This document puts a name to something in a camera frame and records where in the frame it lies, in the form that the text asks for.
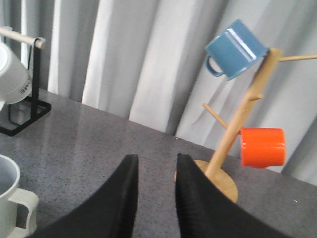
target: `white mug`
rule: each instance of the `white mug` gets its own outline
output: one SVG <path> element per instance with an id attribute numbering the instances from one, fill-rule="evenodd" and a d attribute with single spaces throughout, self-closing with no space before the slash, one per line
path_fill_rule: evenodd
<path id="1" fill-rule="evenodd" d="M 0 238 L 24 238 L 36 230 L 36 194 L 18 188 L 20 169 L 9 157 L 0 155 Z M 26 228 L 15 226 L 17 204 L 29 210 Z"/>
<path id="2" fill-rule="evenodd" d="M 27 69 L 12 50 L 0 42 L 0 110 L 5 104 L 20 102 L 31 91 Z"/>

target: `orange mug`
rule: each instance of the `orange mug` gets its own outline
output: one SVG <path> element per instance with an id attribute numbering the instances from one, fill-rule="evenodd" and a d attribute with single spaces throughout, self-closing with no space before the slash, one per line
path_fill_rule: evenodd
<path id="1" fill-rule="evenodd" d="M 285 137 L 281 128 L 242 128 L 241 163 L 263 169 L 283 165 Z"/>

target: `speckled countertop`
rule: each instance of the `speckled countertop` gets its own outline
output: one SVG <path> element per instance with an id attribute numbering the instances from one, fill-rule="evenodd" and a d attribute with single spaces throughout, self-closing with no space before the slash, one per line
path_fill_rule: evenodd
<path id="1" fill-rule="evenodd" d="M 61 96 L 40 92 L 52 111 L 14 137 L 0 134 L 0 153 L 21 168 L 20 187 L 40 198 L 38 228 L 87 199 L 126 154 L 140 158 L 135 238 L 177 238 L 173 175 L 176 155 L 208 161 L 212 150 Z M 239 190 L 238 204 L 286 234 L 317 237 L 317 187 L 270 170 L 223 169 Z"/>

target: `mug rim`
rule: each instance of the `mug rim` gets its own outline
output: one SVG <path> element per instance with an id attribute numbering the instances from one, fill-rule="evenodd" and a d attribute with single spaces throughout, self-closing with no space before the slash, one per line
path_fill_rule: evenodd
<path id="1" fill-rule="evenodd" d="M 0 69 L 0 77 L 1 77 L 3 74 L 7 72 L 8 68 L 12 64 L 12 50 L 9 48 L 9 46 L 7 46 L 3 42 L 0 42 L 0 47 L 2 47 L 2 49 L 6 51 L 6 56 L 7 56 L 5 66 Z"/>
<path id="2" fill-rule="evenodd" d="M 16 171 L 17 171 L 17 175 L 15 178 L 15 181 L 13 183 L 13 185 L 3 194 L 0 195 L 0 199 L 4 198 L 6 195 L 8 195 L 10 192 L 12 192 L 12 190 L 17 187 L 18 183 L 19 183 L 19 179 L 20 179 L 20 168 L 18 166 L 18 164 L 11 158 L 9 158 L 8 156 L 5 155 L 0 155 L 0 158 L 3 158 L 9 162 L 11 162 L 11 164 L 13 164 L 13 166 L 15 167 Z"/>

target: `curtain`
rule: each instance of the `curtain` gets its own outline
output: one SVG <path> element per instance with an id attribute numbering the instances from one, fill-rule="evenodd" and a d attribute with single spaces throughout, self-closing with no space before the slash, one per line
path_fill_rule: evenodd
<path id="1" fill-rule="evenodd" d="M 285 56 L 316 54 L 315 0 L 0 0 L 0 24 L 47 39 L 41 87 L 216 149 L 259 64 L 227 81 L 204 47 L 241 19 Z M 25 62 L 27 48 L 11 42 Z M 280 62 L 246 127 L 283 128 L 287 163 L 270 169 L 317 184 L 317 60 Z M 239 139 L 230 151 L 240 153 Z"/>

